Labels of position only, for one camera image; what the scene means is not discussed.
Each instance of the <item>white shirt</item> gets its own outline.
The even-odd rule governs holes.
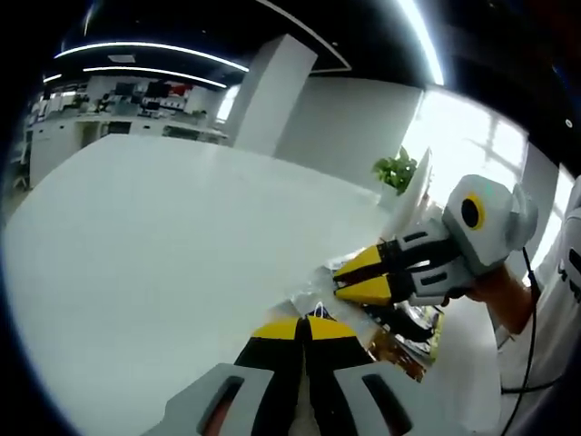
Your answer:
[[[567,215],[551,250],[535,273],[542,293],[537,303],[537,340],[529,387],[551,382],[565,371],[581,332],[581,265],[577,269],[571,262],[571,258],[575,259],[572,252],[578,253],[581,259],[581,209]],[[505,388],[522,386],[531,329],[532,317],[519,335],[513,335],[499,348],[498,365]],[[550,388],[525,393],[507,434],[522,434],[549,393]],[[502,396],[498,427],[488,434],[500,434],[504,430],[517,398],[517,394]]]

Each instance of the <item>black circular lens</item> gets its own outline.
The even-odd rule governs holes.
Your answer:
[[[469,198],[462,202],[462,219],[471,229],[478,225],[478,208]]]

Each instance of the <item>potted plant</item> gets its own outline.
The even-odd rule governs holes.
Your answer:
[[[402,195],[408,188],[413,177],[418,162],[410,159],[406,149],[401,147],[398,157],[381,158],[373,165],[372,172],[382,183],[381,199],[382,205],[391,205],[395,197]]]

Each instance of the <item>led light strip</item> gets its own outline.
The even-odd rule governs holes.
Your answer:
[[[421,14],[419,13],[418,7],[413,2],[413,0],[398,0],[399,6],[403,10],[404,14],[409,20],[409,23],[416,32],[421,47],[424,50],[424,55],[428,60],[429,70],[432,73],[432,78],[435,84],[440,86],[444,85],[444,75],[442,74],[442,69],[439,66],[438,57],[436,56],[436,49],[429,38],[428,29],[426,23],[424,23]]]
[[[46,77],[46,78],[43,80],[43,84],[45,84],[45,83],[47,83],[47,82],[50,82],[51,80],[60,79],[61,77],[63,77],[63,75],[62,75],[62,74],[51,75],[50,77]]]
[[[97,66],[95,68],[84,68],[83,69],[83,71],[85,71],[86,73],[91,72],[91,71],[112,71],[112,70],[143,71],[143,72],[147,72],[147,73],[176,75],[178,77],[184,77],[186,79],[197,80],[199,82],[204,82],[206,84],[213,84],[215,86],[219,86],[220,88],[226,87],[225,84],[220,84],[218,82],[214,82],[213,80],[204,79],[202,77],[196,77],[195,75],[176,73],[174,71],[167,71],[167,70],[158,70],[157,68],[143,68],[140,66]]]
[[[175,45],[167,45],[167,44],[156,44],[156,43],[138,43],[138,42],[114,42],[114,43],[99,43],[99,44],[89,44],[83,45],[76,48],[71,48],[70,50],[65,50],[59,54],[57,54],[54,59],[59,57],[63,57],[66,55],[70,55],[72,53],[82,52],[84,50],[93,50],[94,48],[104,48],[104,47],[148,47],[148,48],[161,48],[162,50],[173,50],[174,52],[181,52],[187,53],[188,55],[195,55],[200,57],[205,57],[207,59],[212,59],[213,61],[220,62],[222,64],[226,64],[232,66],[234,68],[238,68],[245,73],[248,73],[250,70],[240,64],[236,64],[234,62],[227,61],[226,59],[222,59],[218,56],[213,56],[211,54],[198,52],[196,50],[190,50],[189,48],[177,47]]]

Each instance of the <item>white tabletop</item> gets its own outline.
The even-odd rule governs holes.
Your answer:
[[[5,229],[9,304],[55,404],[86,436],[138,435],[232,362],[284,290],[373,243],[377,196],[193,141],[109,135]]]

